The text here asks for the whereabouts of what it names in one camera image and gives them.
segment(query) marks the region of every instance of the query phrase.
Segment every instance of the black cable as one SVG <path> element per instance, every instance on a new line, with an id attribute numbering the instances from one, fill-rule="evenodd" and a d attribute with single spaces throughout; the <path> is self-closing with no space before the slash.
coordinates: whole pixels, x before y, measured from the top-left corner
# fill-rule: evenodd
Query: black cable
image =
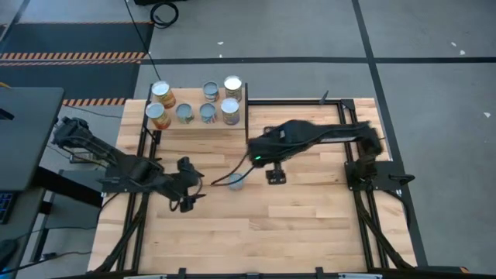
<path id="1" fill-rule="evenodd" d="M 71 105 L 64 105 L 65 107 L 68 107 L 68 108 L 71 108 L 71 109 L 77 109 L 77 110 L 80 110 L 82 112 L 88 112 L 88 113 L 92 113 L 94 115 L 98 115 L 98 116 L 103 116 L 103 117 L 110 117 L 110 118 L 115 118 L 115 119 L 121 119 L 122 116 L 116 116 L 116 115 L 104 115 L 104 114 L 101 114 L 101 113 L 97 113 L 97 112 L 92 112 L 90 110 L 87 110 L 87 109 L 82 109 L 82 108 L 76 108 L 74 106 L 71 106 Z"/>
<path id="2" fill-rule="evenodd" d="M 60 257 L 67 256 L 67 255 L 88 255 L 89 253 L 91 253 L 91 251 L 88 251 L 88 252 L 67 252 L 67 253 L 62 253 L 62 254 L 56 255 L 55 257 L 52 257 L 50 259 L 41 260 L 41 261 L 35 262 L 35 263 L 29 263 L 27 265 L 23 265 L 21 267 L 17 267 L 17 268 L 12 269 L 12 270 L 2 271 L 2 272 L 0 272 L 0 275 L 9 274 L 9 273 L 12 273 L 12 272 L 23 270 L 23 269 L 26 269 L 28 267 L 36 266 L 37 264 L 42 264 L 42 263 L 45 263 L 45 262 L 47 262 L 49 260 L 55 260 L 55 259 L 58 259 Z"/>
<path id="3" fill-rule="evenodd" d="M 153 61 L 153 58 L 152 58 L 152 55 L 150 54 L 150 50 L 148 50 L 148 47 L 146 47 L 146 43 L 145 43 L 145 40 L 143 39 L 143 37 L 141 36 L 141 33 L 140 33 L 140 30 L 138 29 L 138 25 L 136 24 L 136 22 L 134 21 L 134 17 L 133 17 L 133 14 L 131 13 L 131 10 L 129 9 L 129 5 L 127 3 L 126 0 L 123 0 L 124 1 L 124 4 L 126 4 L 126 8 L 127 8 L 127 12 L 129 13 L 129 16 L 131 17 L 131 20 L 133 21 L 133 25 L 134 25 L 134 29 L 136 30 L 136 32 L 138 33 L 138 36 L 140 37 L 139 40 L 141 41 L 141 43 L 143 44 L 143 49 L 146 51 L 146 54 L 148 54 L 148 56 L 150 57 L 150 62 L 152 63 L 153 65 L 153 69 L 155 70 L 155 74 L 157 74 L 157 78 L 159 81 L 162 80 L 162 78 L 160 77 L 160 75 L 158 74 L 158 70 L 157 70 L 157 66 L 155 66 L 155 62 Z"/>
<path id="4" fill-rule="evenodd" d="M 229 186 L 229 185 L 232 185 L 232 184 L 236 184 L 238 182 L 240 182 L 241 180 L 243 180 L 248 174 L 250 174 L 251 171 L 253 171 L 255 167 L 251 167 L 245 174 L 243 174 L 240 178 L 238 178 L 237 180 L 235 181 L 232 181 L 232 182 L 229 182 L 229 183 L 223 183 L 223 184 L 214 184 L 212 186 Z"/>
<path id="5" fill-rule="evenodd" d="M 55 149 L 55 148 L 53 148 L 52 146 L 50 146 L 50 145 L 48 145 L 48 144 L 47 144 L 47 145 L 46 145 L 46 147 L 48 147 L 48 148 L 50 148 L 51 150 L 53 150 L 53 151 L 57 152 L 57 153 L 58 153 L 58 154 L 60 154 L 62 157 L 64 157 L 64 158 L 66 158 L 66 159 L 70 160 L 70 157 L 69 157 L 69 156 L 65 156 L 65 155 L 63 155 L 63 154 L 62 154 L 59 150 L 56 150 L 56 149 Z M 104 164 L 100 164 L 100 163 L 99 163 L 99 162 L 97 162 L 97 161 L 88 160 L 88 159 L 85 159 L 85 158 L 83 158 L 83 157 L 79 157 L 78 155 L 74 154 L 74 152 L 72 152 L 72 151 L 69 151 L 69 150 L 66 150 L 66 149 L 64 149 L 64 151 L 66 151 L 66 152 L 70 153 L 72 156 L 74 156 L 74 157 L 76 157 L 76 158 L 78 158 L 78 159 L 80 159 L 80 160 L 85 160 L 85 161 L 87 161 L 87 162 L 90 162 L 90 163 L 93 163 L 93 164 L 97 164 L 99 167 L 105 167 L 105 168 L 107 167 L 107 166 L 105 166 Z"/>
<path id="6" fill-rule="evenodd" d="M 396 198 L 397 200 L 399 200 L 403 204 L 403 208 L 405 209 L 406 226 L 408 229 L 410 229 L 410 223 L 411 223 L 410 208 L 406 204 L 406 201 L 400 195 L 396 194 L 395 192 L 393 192 L 391 190 L 384 190 L 384 192 L 386 194 L 389 194 L 391 197 Z"/>
<path id="7" fill-rule="evenodd" d="M 115 193 L 112 197 L 110 197 L 107 201 L 105 201 L 105 202 L 103 203 L 103 205 L 101 206 L 100 211 L 98 212 L 98 215 L 97 215 L 97 217 L 96 217 L 96 219 L 97 219 L 97 220 L 99 220 L 99 219 L 100 219 L 100 214 L 102 213 L 103 208 L 104 208 L 104 207 L 105 207 L 105 206 L 106 206 L 106 205 L 107 205 L 107 204 L 108 204 L 111 200 L 113 200 L 115 197 L 117 197 L 119 194 L 120 194 L 120 193 Z"/>
<path id="8" fill-rule="evenodd" d="M 244 162 L 244 160 L 246 159 L 246 157 L 248 157 L 248 152 L 245 153 L 245 155 L 243 156 L 243 158 L 241 159 L 241 161 L 238 163 L 238 165 L 233 170 L 231 170 L 228 174 L 224 175 L 223 177 L 214 180 L 210 185 L 214 185 L 215 183 L 228 178 L 229 175 L 234 174 L 234 172 L 236 172 L 239 169 L 239 167 L 241 167 L 241 164 Z"/>
<path id="9" fill-rule="evenodd" d="M 170 22 L 165 22 L 163 21 L 158 15 L 155 15 L 155 12 L 163 5 L 168 5 L 174 10 L 174 18 Z M 150 11 L 150 20 L 155 24 L 155 28 L 158 29 L 166 29 L 167 27 L 173 25 L 177 19 L 179 18 L 179 9 L 177 9 L 177 6 L 172 3 L 172 2 L 161 2 L 156 4 L 152 10 Z"/>

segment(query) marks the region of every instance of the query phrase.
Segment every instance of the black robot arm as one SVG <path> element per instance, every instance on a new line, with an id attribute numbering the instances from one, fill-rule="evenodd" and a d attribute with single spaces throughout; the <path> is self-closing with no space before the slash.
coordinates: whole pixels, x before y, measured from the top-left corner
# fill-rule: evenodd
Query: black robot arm
<path id="1" fill-rule="evenodd" d="M 188 188 L 197 184 L 202 186 L 203 174 L 195 170 L 188 157 L 177 162 L 176 174 L 165 174 L 164 168 L 156 160 L 145 157 L 128 155 L 107 144 L 89 130 L 83 119 L 64 117 L 62 123 L 53 132 L 52 143 L 61 149 L 71 152 L 67 148 L 84 148 L 106 161 L 109 168 L 102 182 L 115 186 L 127 185 L 126 188 L 138 188 L 138 191 L 155 191 L 172 202 L 179 202 L 181 212 L 193 209 L 198 198 L 205 195 L 189 195 Z"/>
<path id="2" fill-rule="evenodd" d="M 341 125 L 315 125 L 303 120 L 290 120 L 277 127 L 266 127 L 262 136 L 248 140 L 248 155 L 254 167 L 274 164 L 267 171 L 269 184 L 283 184 L 285 174 L 281 162 L 315 144 L 358 142 L 362 157 L 356 162 L 357 177 L 373 177 L 375 158 L 382 146 L 369 122 Z"/>

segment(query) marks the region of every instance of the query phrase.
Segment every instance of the wooden shelf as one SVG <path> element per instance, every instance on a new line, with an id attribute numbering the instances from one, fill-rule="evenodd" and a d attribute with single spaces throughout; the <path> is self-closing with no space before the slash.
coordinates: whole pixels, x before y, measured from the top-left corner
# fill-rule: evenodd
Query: wooden shelf
<path id="1" fill-rule="evenodd" d="M 239 122 L 236 125 L 227 125 L 222 120 L 222 111 L 220 105 L 222 100 L 226 98 L 226 90 L 224 88 L 219 88 L 219 100 L 212 103 L 217 109 L 217 121 L 215 123 L 207 124 L 203 123 L 200 116 L 200 107 L 207 102 L 205 96 L 203 95 L 203 90 L 201 88 L 172 88 L 174 97 L 176 98 L 176 105 L 173 108 L 167 109 L 167 114 L 171 118 L 172 122 L 167 130 L 181 130 L 181 129 L 245 129 L 245 118 L 246 118 L 246 94 L 245 88 L 242 90 L 243 99 L 239 103 Z M 152 102 L 158 102 L 154 97 L 152 97 Z M 193 114 L 195 119 L 189 124 L 183 124 L 179 122 L 176 116 L 176 108 L 180 104 L 189 104 L 193 108 Z M 148 120 L 148 129 L 156 130 L 157 128 Z"/>

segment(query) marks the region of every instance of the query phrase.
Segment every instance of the wooden platform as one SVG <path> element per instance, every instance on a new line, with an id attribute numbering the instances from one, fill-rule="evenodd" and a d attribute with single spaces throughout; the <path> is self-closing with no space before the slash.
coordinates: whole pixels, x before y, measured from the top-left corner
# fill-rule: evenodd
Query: wooden platform
<path id="1" fill-rule="evenodd" d="M 382 137 L 374 100 L 358 98 L 355 104 L 359 121 L 371 121 Z M 126 103 L 117 147 L 127 153 L 136 153 L 143 105 Z M 250 106 L 250 137 L 260 135 L 265 126 L 296 116 L 318 124 L 339 123 L 333 106 Z M 176 171 L 177 159 L 189 156 L 208 185 L 236 166 L 245 151 L 242 130 L 166 130 L 157 156 L 163 158 L 167 173 Z M 378 160 L 388 159 L 383 153 Z M 176 274 L 180 267 L 190 274 L 310 273 L 315 267 L 325 272 L 365 271 L 353 195 L 346 187 L 345 160 L 343 144 L 314 146 L 283 163 L 287 184 L 268 185 L 264 170 L 255 170 L 242 191 L 205 186 L 207 197 L 188 213 L 170 212 L 168 200 L 153 194 L 139 272 Z M 248 168 L 245 163 L 240 172 Z M 127 200 L 127 195 L 120 195 L 101 214 L 89 270 L 105 259 L 119 238 Z M 376 193 L 376 201 L 385 236 L 415 265 L 401 204 L 381 192 Z M 378 266 L 375 240 L 371 240 Z"/>
<path id="2" fill-rule="evenodd" d="M 219 100 L 217 102 L 212 103 L 217 109 L 217 121 L 214 123 L 204 123 L 202 121 L 202 116 L 200 115 L 200 107 L 207 103 L 205 96 L 203 95 L 203 89 L 201 88 L 172 88 L 172 92 L 174 93 L 174 97 L 176 98 L 176 105 L 173 108 L 167 110 L 172 122 L 167 130 L 192 130 L 192 129 L 245 129 L 245 88 L 242 90 L 242 100 L 239 102 L 239 122 L 235 125 L 227 125 L 222 121 L 222 110 L 220 109 L 220 105 L 224 99 L 226 99 L 226 89 L 219 88 Z M 152 97 L 152 102 L 158 102 L 155 97 Z M 179 122 L 179 119 L 176 116 L 176 108 L 180 104 L 189 104 L 193 109 L 193 114 L 195 115 L 195 119 L 189 124 L 183 124 Z M 155 130 L 157 129 L 155 125 L 148 121 L 148 129 Z"/>

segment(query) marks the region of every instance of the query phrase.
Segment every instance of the tin can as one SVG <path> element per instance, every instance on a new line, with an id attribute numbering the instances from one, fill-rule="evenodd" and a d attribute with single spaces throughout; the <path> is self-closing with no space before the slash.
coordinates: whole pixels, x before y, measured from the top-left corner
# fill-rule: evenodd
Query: tin can
<path id="1" fill-rule="evenodd" d="M 203 95 L 205 95 L 207 102 L 217 102 L 219 99 L 219 86 L 213 81 L 207 82 L 203 85 Z"/>
<path id="2" fill-rule="evenodd" d="M 241 78 L 237 76 L 228 76 L 224 80 L 224 87 L 226 88 L 226 98 L 234 98 L 238 102 L 241 101 Z"/>
<path id="3" fill-rule="evenodd" d="M 206 103 L 200 107 L 201 120 L 207 124 L 215 123 L 217 119 L 217 109 L 214 105 Z"/>
<path id="4" fill-rule="evenodd" d="M 152 120 L 157 129 L 167 129 L 171 124 L 171 118 L 165 111 L 164 105 L 152 103 L 146 106 L 146 116 Z"/>
<path id="5" fill-rule="evenodd" d="M 239 122 L 239 104 L 234 98 L 227 98 L 220 105 L 222 118 L 227 125 L 235 125 Z"/>
<path id="6" fill-rule="evenodd" d="M 176 108 L 176 115 L 179 119 L 179 122 L 183 124 L 189 124 L 195 118 L 193 114 L 193 108 L 188 104 L 180 104 Z"/>
<path id="7" fill-rule="evenodd" d="M 171 91 L 170 85 L 166 81 L 157 81 L 152 85 L 152 93 L 157 100 L 164 105 L 164 108 L 170 109 L 176 105 L 176 98 Z"/>
<path id="8" fill-rule="evenodd" d="M 229 186 L 229 189 L 230 190 L 238 191 L 238 190 L 243 189 L 243 179 L 239 180 L 241 177 L 243 177 L 242 174 L 231 174 L 231 175 L 229 175 L 229 183 L 232 183 Z"/>

